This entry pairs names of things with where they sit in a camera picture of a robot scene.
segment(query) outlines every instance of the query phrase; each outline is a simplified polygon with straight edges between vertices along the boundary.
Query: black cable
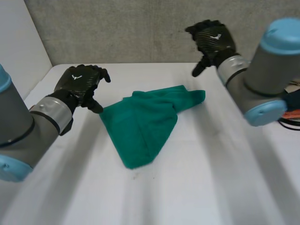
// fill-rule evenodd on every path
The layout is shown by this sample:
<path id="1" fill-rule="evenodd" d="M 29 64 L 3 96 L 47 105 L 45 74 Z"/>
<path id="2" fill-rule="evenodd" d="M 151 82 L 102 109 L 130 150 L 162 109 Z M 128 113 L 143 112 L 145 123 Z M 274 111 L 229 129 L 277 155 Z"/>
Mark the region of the black cable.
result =
<path id="1" fill-rule="evenodd" d="M 286 129 L 294 130 L 294 131 L 300 131 L 300 128 L 297 129 L 297 128 L 288 127 L 288 126 L 285 125 L 285 124 L 288 124 L 288 125 L 291 125 L 291 126 L 300 127 L 300 122 L 298 122 L 298 121 L 280 118 L 280 119 L 278 120 L 278 123 L 279 123 L 281 126 L 283 126 L 284 128 L 286 128 Z"/>

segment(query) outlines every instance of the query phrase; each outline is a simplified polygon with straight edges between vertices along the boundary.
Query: logo on hand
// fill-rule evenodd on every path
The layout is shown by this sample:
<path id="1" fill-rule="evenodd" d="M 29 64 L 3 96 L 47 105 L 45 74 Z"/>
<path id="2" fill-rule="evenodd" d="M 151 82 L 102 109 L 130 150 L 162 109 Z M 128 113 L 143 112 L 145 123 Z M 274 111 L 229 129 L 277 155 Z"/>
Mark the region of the logo on hand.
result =
<path id="1" fill-rule="evenodd" d="M 81 76 L 74 76 L 74 75 L 72 75 L 72 77 L 73 77 L 74 80 L 76 80 L 76 79 L 82 77 L 82 75 Z"/>
<path id="2" fill-rule="evenodd" d="M 212 36 L 210 36 L 210 38 L 213 38 L 213 39 L 219 40 L 221 36 L 222 36 L 222 34 L 218 34 L 216 37 L 212 37 Z"/>

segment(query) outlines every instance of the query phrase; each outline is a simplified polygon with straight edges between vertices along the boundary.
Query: green cloth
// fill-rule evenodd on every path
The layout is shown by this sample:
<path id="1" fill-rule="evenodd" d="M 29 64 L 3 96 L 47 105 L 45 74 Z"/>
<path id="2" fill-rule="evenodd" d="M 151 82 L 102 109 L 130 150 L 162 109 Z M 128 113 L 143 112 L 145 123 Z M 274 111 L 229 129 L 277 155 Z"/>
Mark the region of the green cloth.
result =
<path id="1" fill-rule="evenodd" d="M 148 92 L 134 91 L 131 97 L 104 108 L 100 117 L 127 168 L 151 163 L 169 138 L 180 111 L 200 104 L 205 91 L 177 87 Z"/>

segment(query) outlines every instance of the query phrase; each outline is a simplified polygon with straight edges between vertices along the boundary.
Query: white table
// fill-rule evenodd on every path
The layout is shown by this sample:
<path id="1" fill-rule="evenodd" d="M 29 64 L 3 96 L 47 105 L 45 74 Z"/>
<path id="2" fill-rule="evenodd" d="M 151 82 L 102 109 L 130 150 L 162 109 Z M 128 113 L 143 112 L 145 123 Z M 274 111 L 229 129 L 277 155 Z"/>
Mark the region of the white table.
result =
<path id="1" fill-rule="evenodd" d="M 69 66 L 53 67 L 26 105 L 52 93 Z M 250 127 L 213 68 L 193 78 L 193 63 L 99 66 L 112 79 L 96 91 L 102 106 L 181 84 L 206 90 L 206 100 L 180 113 L 154 162 L 135 170 L 122 164 L 100 117 L 78 108 L 72 130 L 22 183 L 1 224 L 300 224 L 300 132 L 276 122 Z"/>

